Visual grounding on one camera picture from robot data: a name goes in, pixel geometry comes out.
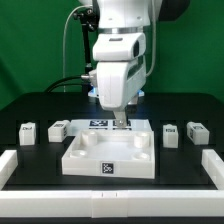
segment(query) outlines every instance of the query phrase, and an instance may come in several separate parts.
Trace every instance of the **cable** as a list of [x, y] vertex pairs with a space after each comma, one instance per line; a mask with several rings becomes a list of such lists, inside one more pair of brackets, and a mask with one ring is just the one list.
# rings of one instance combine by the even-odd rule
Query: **cable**
[[58, 88], [58, 87], [65, 87], [65, 86], [83, 86], [86, 85], [85, 83], [63, 83], [63, 84], [58, 84], [56, 86], [53, 86], [51, 89], [49, 89], [47, 92], [50, 93], [52, 92], [54, 89]]
[[149, 77], [155, 67], [156, 63], [156, 9], [155, 9], [155, 0], [152, 0], [152, 64], [151, 68], [146, 74], [146, 77]]
[[67, 78], [63, 78], [63, 79], [60, 79], [54, 83], [52, 83], [44, 92], [49, 92], [49, 90], [51, 90], [52, 88], [54, 88], [54, 86], [58, 85], [58, 84], [61, 84], [63, 82], [67, 82], [67, 81], [70, 81], [70, 80], [75, 80], [75, 79], [81, 79], [81, 76], [70, 76], [70, 77], [67, 77]]
[[69, 20], [70, 18], [73, 16], [73, 14], [81, 9], [81, 8], [88, 8], [88, 7], [92, 7], [92, 5], [85, 5], [85, 6], [79, 6], [79, 7], [76, 7], [75, 9], [72, 10], [72, 12], [69, 14], [67, 20], [66, 20], [66, 23], [65, 23], [65, 27], [64, 27], [64, 35], [63, 35], [63, 78], [66, 78], [66, 56], [65, 56], [65, 47], [66, 47], [66, 36], [67, 36], [67, 29], [68, 29], [68, 23], [69, 23]]

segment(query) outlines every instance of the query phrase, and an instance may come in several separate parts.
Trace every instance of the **white platform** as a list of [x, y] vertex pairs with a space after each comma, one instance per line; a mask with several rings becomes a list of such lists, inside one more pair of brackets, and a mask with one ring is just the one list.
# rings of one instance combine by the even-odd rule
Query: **white platform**
[[154, 178], [154, 133], [85, 130], [62, 157], [64, 175]]
[[[119, 130], [114, 120], [72, 120], [69, 128], [69, 136], [76, 136], [82, 130]], [[148, 120], [132, 120], [128, 121], [128, 126], [123, 129], [128, 131], [152, 131]]]

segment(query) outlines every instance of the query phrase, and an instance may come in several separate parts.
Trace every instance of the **white wall segment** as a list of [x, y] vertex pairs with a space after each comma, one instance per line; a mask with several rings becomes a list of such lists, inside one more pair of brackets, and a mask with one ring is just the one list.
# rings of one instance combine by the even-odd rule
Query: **white wall segment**
[[0, 190], [18, 165], [16, 150], [6, 150], [0, 157]]
[[202, 165], [219, 190], [224, 190], [224, 162], [212, 149], [203, 150]]
[[224, 217], [224, 191], [1, 191], [0, 217]]

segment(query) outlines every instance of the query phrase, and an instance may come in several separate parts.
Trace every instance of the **white box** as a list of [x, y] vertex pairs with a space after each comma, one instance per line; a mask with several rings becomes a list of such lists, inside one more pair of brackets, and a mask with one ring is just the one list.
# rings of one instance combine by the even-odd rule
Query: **white box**
[[178, 130], [175, 125], [163, 126], [163, 147], [165, 148], [178, 148]]
[[208, 145], [209, 131], [201, 123], [189, 122], [187, 136], [195, 145]]
[[36, 124], [26, 123], [22, 124], [19, 130], [20, 145], [35, 145], [36, 141]]
[[154, 133], [80, 131], [62, 157], [66, 175], [154, 178]]
[[67, 120], [57, 121], [50, 128], [48, 128], [49, 142], [63, 142], [68, 136], [68, 129], [70, 122]]

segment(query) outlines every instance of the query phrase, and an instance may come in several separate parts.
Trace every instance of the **white block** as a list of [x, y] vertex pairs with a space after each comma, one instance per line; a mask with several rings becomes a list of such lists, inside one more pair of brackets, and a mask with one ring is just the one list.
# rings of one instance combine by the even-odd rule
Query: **white block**
[[195, 145], [208, 145], [209, 133], [201, 123], [189, 122], [187, 124], [187, 136]]
[[165, 148], [178, 148], [178, 130], [175, 125], [163, 126], [163, 147]]
[[155, 177], [154, 133], [127, 130], [79, 132], [62, 157], [64, 175]]
[[92, 196], [92, 218], [127, 217], [127, 191], [95, 191]]
[[224, 162], [213, 149], [203, 150], [202, 166], [219, 190], [224, 190]]
[[70, 122], [67, 120], [57, 121], [48, 129], [49, 142], [63, 142], [68, 136]]
[[0, 190], [18, 165], [16, 150], [6, 150], [0, 157]]
[[26, 123], [22, 124], [19, 130], [20, 145], [35, 145], [36, 141], [36, 124]]

